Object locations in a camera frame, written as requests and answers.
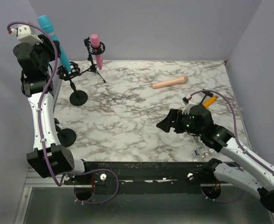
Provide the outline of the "black shock-mount mic stand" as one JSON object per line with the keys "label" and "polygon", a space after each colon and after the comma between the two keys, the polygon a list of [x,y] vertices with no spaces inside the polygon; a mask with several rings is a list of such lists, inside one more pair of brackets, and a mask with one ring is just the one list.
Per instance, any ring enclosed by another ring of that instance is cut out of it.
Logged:
{"label": "black shock-mount mic stand", "polygon": [[57,69],[56,74],[59,79],[63,81],[69,81],[70,87],[73,92],[70,95],[70,103],[74,106],[82,106],[88,100],[88,95],[86,92],[82,90],[77,90],[74,82],[72,81],[74,78],[80,76],[80,68],[77,63],[70,62],[70,71],[68,72],[64,66],[60,66]]}

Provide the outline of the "black clip mic stand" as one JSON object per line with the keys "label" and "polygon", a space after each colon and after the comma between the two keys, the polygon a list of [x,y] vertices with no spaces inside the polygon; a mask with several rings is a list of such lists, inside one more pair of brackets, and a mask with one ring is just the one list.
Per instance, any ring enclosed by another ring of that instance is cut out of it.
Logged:
{"label": "black clip mic stand", "polygon": [[55,128],[57,132],[58,139],[62,146],[70,147],[76,141],[77,135],[74,130],[70,128],[61,129],[58,125],[60,122],[58,119],[54,118]]}

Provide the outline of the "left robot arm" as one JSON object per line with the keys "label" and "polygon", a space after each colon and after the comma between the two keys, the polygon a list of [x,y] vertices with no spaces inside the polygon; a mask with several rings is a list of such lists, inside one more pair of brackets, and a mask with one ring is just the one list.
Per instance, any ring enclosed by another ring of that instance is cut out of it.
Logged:
{"label": "left robot arm", "polygon": [[27,161],[42,178],[68,173],[75,174],[80,184],[87,184],[90,171],[68,149],[76,141],[76,133],[69,128],[61,129],[54,118],[53,84],[48,72],[49,63],[60,54],[54,52],[54,47],[59,47],[58,41],[50,42],[40,34],[27,37],[13,49],[22,67],[21,90],[29,102],[34,123],[33,152],[27,154]]}

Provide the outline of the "blue microphone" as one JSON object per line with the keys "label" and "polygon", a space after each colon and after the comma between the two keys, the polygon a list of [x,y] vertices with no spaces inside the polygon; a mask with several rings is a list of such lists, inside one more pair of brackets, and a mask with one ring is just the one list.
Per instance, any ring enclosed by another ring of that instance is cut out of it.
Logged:
{"label": "blue microphone", "polygon": [[[53,24],[47,15],[38,16],[37,20],[38,20],[39,26],[52,38],[53,41],[59,40],[54,31]],[[64,66],[64,68],[68,72],[70,72],[71,71],[70,62],[61,44],[60,44],[60,51],[61,51],[60,62]]]}

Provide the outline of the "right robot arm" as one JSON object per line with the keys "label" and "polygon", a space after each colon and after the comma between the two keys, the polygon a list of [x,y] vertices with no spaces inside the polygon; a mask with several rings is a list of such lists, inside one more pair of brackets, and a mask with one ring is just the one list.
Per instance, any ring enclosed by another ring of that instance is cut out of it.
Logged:
{"label": "right robot arm", "polygon": [[189,133],[198,136],[208,147],[239,164],[244,171],[230,168],[223,162],[202,171],[203,179],[230,183],[257,197],[261,204],[274,213],[274,165],[245,147],[236,135],[213,122],[211,112],[203,105],[186,106],[184,110],[170,109],[156,127],[168,133]]}

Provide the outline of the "beige microphone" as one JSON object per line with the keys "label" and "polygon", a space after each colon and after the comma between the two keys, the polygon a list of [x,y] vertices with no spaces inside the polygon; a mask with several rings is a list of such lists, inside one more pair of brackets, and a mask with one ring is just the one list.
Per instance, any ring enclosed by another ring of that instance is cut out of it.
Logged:
{"label": "beige microphone", "polygon": [[187,76],[181,76],[181,77],[178,77],[178,78],[175,78],[175,79],[155,83],[155,84],[152,85],[152,87],[153,87],[153,89],[159,89],[159,88],[172,86],[172,85],[176,85],[176,84],[184,84],[187,81],[188,81]]}

